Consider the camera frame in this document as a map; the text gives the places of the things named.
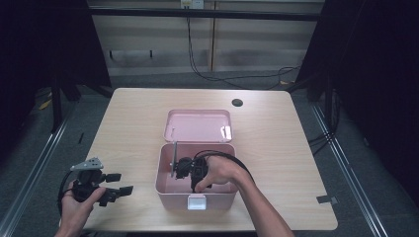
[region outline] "electrical outlet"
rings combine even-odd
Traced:
[[[193,9],[204,9],[204,0],[192,0]]]
[[[181,9],[192,9],[192,0],[181,0]]]

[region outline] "pink box lid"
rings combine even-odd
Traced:
[[[232,139],[230,112],[172,110],[167,117],[164,138],[170,142],[229,142]]]

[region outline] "human arm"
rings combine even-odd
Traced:
[[[249,173],[236,163],[219,156],[207,158],[209,172],[197,183],[195,190],[201,192],[210,184],[233,183],[246,204],[259,237],[293,236],[287,223],[257,188]]]
[[[74,199],[72,183],[69,185],[69,191],[66,192],[61,200],[62,216],[61,224],[55,237],[79,237],[86,224],[90,212],[93,210],[93,204],[105,193],[106,188],[100,187],[95,190],[89,198],[83,202]]]

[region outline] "box handle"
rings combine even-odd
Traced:
[[[202,194],[192,194],[188,196],[188,210],[207,209],[207,198]]]

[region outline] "pink plastic box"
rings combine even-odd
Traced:
[[[175,145],[177,160],[193,158],[203,150],[216,150],[235,156],[230,114],[224,110],[173,110],[170,111],[164,131],[170,142],[162,146],[156,178],[156,191],[168,209],[229,209],[237,188],[230,183],[212,185],[200,194],[193,194],[190,176],[176,180],[171,177],[171,162]]]

